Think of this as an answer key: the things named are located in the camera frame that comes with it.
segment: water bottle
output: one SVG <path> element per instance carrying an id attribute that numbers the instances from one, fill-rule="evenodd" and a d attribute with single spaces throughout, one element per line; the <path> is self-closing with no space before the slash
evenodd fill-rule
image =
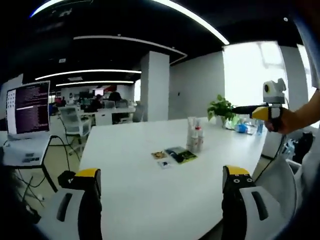
<path id="1" fill-rule="evenodd" d="M 262 134 L 262 131 L 263 131 L 263 129 L 264 129 L 264 121 L 258 120 L 257 123 L 258 123 L 258 128 L 257 128 L 257 130 L 256 130 L 256 134 L 257 134 L 257 135 L 261 135 L 261 134 Z"/>

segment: office chair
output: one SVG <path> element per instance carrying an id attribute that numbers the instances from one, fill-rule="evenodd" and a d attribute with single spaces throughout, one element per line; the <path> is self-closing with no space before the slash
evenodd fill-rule
<path id="1" fill-rule="evenodd" d="M 105 109 L 114 109 L 116 107 L 116 103 L 114 101 L 103 100 Z"/>
<path id="2" fill-rule="evenodd" d="M 91 119 L 82 120 L 80 116 L 80 111 L 77 106 L 64 106 L 59 107 L 60 119 L 62 120 L 63 126 L 65 128 L 65 135 L 78 137 L 78 145 L 73 147 L 72 150 L 68 152 L 69 155 L 73 151 L 80 149 L 82 154 L 85 148 L 85 143 L 82 143 L 83 138 L 86 138 L 91 130 Z"/>
<path id="3" fill-rule="evenodd" d="M 128 124 L 128 123 L 140 123 L 144 117 L 145 108 L 141 104 L 135 107 L 135 112 L 133 113 L 132 118 L 122 118 L 120 124 Z"/>
<path id="4" fill-rule="evenodd" d="M 279 155 L 256 180 L 279 203 L 284 219 L 289 221 L 295 214 L 298 204 L 298 189 L 294 172 L 283 155 Z"/>

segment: human arm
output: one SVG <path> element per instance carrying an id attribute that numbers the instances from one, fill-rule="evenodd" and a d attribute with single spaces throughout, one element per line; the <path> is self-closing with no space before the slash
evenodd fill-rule
<path id="1" fill-rule="evenodd" d="M 298 129 L 303 129 L 320 120 L 320 91 L 317 89 L 308 103 L 303 105 L 297 111 L 292 112 L 283 109 L 281 117 L 281 126 L 279 133 L 289 134 Z M 266 122 L 265 126 L 269 131 L 273 131 L 271 122 Z"/>

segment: ceiling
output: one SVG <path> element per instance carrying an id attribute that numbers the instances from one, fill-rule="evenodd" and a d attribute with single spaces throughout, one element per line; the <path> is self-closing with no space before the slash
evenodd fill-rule
<path id="1" fill-rule="evenodd" d="M 148 51 L 170 55 L 174 65 L 221 51 L 224 45 L 192 19 L 151 0 L 65 0 L 32 18 L 30 14 L 42 1 L 25 2 L 11 6 L 15 10 L 9 19 L 2 16 L 2 33 L 7 36 L 0 42 L 2 81 L 20 73 L 24 73 L 23 82 L 29 83 L 37 77 L 76 70 L 140 70 L 140 59 Z M 270 1 L 175 2 L 210 23 L 230 44 L 302 43 L 295 25 L 284 21 L 284 17 L 290 19 L 286 8 Z M 75 39 L 79 36 L 100 38 Z M 140 78 L 132 73 L 78 73 L 50 78 L 51 86 L 76 76 L 86 81 Z"/>

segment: window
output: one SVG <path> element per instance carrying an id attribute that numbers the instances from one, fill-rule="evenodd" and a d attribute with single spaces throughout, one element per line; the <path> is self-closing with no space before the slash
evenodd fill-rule
<path id="1" fill-rule="evenodd" d="M 140 95 L 141 95 L 141 79 L 135 81 L 134 84 L 134 101 L 140 101 Z"/>
<path id="2" fill-rule="evenodd" d="M 297 46 L 298 46 L 300 56 L 302 59 L 302 63 L 304 66 L 304 71 L 305 71 L 305 76 L 306 76 L 306 85 L 308 88 L 308 100 L 310 101 L 310 99 L 315 94 L 315 91 L 317 89 L 312 86 L 311 68 L 310 68 L 310 62 L 309 62 L 306 48 L 305 48 L 305 46 L 299 45 L 299 44 Z M 312 124 L 311 126 L 314 128 L 319 128 L 319 123 L 320 123 L 320 121 L 317 121 L 316 123 Z"/>
<path id="3" fill-rule="evenodd" d="M 223 49 L 225 98 L 236 106 L 258 105 L 263 101 L 263 84 L 288 80 L 277 42 L 249 42 Z"/>

